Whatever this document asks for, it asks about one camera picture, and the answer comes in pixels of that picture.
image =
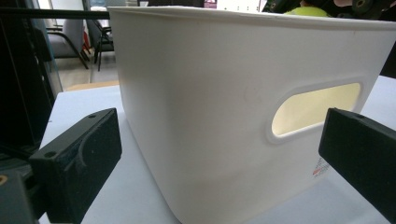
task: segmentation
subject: green object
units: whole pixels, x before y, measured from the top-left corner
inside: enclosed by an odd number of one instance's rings
[[[326,11],[318,7],[297,7],[292,11],[286,12],[285,14],[296,16],[330,17]]]

